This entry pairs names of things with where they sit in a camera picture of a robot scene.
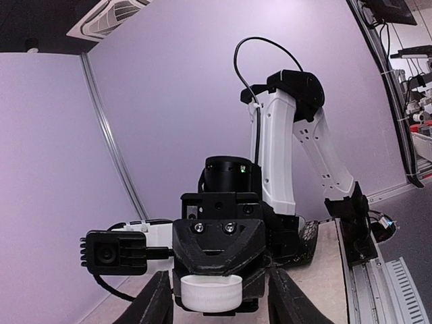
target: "lavender wall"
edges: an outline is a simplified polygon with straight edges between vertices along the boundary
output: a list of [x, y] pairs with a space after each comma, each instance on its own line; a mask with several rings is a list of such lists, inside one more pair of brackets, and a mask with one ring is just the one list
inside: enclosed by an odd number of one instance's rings
[[0, 76], [0, 323], [77, 323], [107, 295], [80, 237], [136, 214], [79, 58], [2, 53]]
[[[266, 36], [322, 81], [338, 152], [368, 194], [405, 182], [381, 76], [345, 1], [156, 0], [90, 52], [119, 145], [151, 217], [180, 216], [206, 157], [248, 157], [249, 118], [232, 66]], [[263, 43], [239, 56], [250, 83], [291, 60]], [[318, 177], [294, 143], [298, 212], [326, 218]]]

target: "small camera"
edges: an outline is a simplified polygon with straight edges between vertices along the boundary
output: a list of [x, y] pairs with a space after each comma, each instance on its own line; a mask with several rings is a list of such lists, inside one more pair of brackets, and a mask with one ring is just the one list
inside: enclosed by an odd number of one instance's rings
[[81, 265], [93, 275], [143, 275], [147, 272], [142, 232], [90, 231], [81, 239]]

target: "monitor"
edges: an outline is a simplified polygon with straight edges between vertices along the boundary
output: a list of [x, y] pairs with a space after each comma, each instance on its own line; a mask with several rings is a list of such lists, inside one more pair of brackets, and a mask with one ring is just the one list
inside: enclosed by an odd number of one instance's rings
[[371, 9], [375, 19], [387, 23], [417, 25], [405, 0], [362, 0]]

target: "wooden table surface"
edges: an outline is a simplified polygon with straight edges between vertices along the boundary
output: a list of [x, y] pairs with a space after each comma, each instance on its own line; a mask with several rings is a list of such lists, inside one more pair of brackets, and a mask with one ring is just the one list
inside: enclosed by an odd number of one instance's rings
[[[288, 274], [314, 303], [335, 324], [348, 322], [344, 274], [335, 223], [319, 226], [317, 249], [312, 263], [288, 270]], [[152, 275], [130, 277], [119, 290], [136, 296]], [[128, 307], [129, 302], [115, 296], [108, 297], [81, 324], [111, 324]], [[260, 299], [260, 309], [255, 313], [235, 317], [203, 317], [188, 313], [174, 303], [174, 324], [268, 324], [267, 292]]]

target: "ventilation grille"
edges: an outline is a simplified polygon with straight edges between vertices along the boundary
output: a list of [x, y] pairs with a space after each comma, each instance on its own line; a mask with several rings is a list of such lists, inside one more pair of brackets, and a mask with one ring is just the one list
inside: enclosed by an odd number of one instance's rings
[[403, 258], [386, 263], [405, 323], [429, 324], [425, 308]]
[[151, 0], [102, 0], [67, 35], [99, 42], [150, 2]]

